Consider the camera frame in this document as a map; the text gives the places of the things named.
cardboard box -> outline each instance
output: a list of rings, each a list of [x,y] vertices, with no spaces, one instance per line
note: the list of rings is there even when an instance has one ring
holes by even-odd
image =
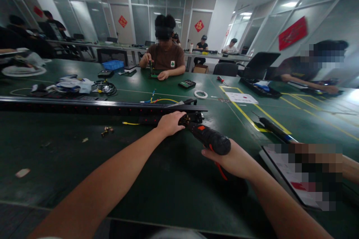
[[[193,73],[201,73],[201,74],[208,74],[208,66],[207,65],[200,65],[197,64],[194,67]]]

white t-shirt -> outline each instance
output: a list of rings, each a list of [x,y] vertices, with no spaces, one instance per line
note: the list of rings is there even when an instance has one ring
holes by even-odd
[[[227,53],[238,53],[238,50],[235,46],[230,48],[229,45],[227,45],[223,48],[223,52],[225,52],[226,50],[227,50]]]

paper sheet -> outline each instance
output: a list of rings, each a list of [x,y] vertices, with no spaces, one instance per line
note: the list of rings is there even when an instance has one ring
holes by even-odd
[[[243,93],[229,93],[225,92],[225,94],[228,96],[228,98],[235,103],[255,103],[258,104],[257,100],[254,99],[249,94],[243,94]]]

floor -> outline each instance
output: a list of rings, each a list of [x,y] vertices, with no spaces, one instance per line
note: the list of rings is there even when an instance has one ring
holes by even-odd
[[[33,209],[19,205],[9,205],[0,203],[0,238],[1,239],[24,239],[40,222],[49,214],[48,210]],[[110,232],[111,220],[105,219],[99,226],[94,239],[107,239]],[[131,228],[138,229],[139,224],[127,225],[127,222],[121,222],[121,225],[127,226],[127,232]],[[222,236],[203,233],[207,239],[235,239],[237,237]],[[136,236],[129,236],[123,239],[133,239]]]

red decoration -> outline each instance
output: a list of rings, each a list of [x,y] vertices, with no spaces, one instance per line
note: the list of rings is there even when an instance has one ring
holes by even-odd
[[[39,9],[37,6],[34,6],[34,12],[35,12],[40,18],[42,18],[42,16],[44,15],[44,13],[42,12],[42,10]]]
[[[121,15],[120,19],[119,19],[119,23],[121,24],[121,26],[123,28],[125,28],[125,26],[127,25],[127,21],[125,20],[125,18]]]
[[[289,47],[307,35],[307,21],[304,16],[279,35],[279,51]]]
[[[205,26],[204,26],[202,20],[199,20],[199,22],[197,22],[194,27],[196,28],[197,32],[199,32],[199,31],[202,30]]]

